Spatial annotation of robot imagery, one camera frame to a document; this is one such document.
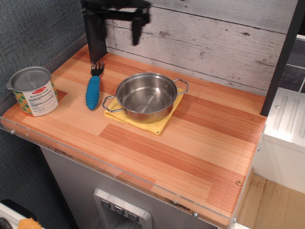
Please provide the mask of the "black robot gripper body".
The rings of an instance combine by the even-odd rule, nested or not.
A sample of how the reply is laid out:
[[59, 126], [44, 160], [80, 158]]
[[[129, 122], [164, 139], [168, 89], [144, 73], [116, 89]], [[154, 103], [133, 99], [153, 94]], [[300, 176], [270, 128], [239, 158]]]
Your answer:
[[150, 22], [150, 2], [146, 0], [81, 0], [82, 12], [87, 16], [122, 21]]

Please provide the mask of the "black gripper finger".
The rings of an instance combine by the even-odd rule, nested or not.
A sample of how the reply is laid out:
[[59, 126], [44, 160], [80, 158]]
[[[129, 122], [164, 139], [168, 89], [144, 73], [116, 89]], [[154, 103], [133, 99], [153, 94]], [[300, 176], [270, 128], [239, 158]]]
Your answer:
[[88, 41], [105, 42], [105, 21], [99, 14], [85, 13]]
[[134, 18], [132, 20], [132, 39], [134, 46], [139, 44], [139, 38], [141, 36], [143, 26], [144, 26], [143, 18]]

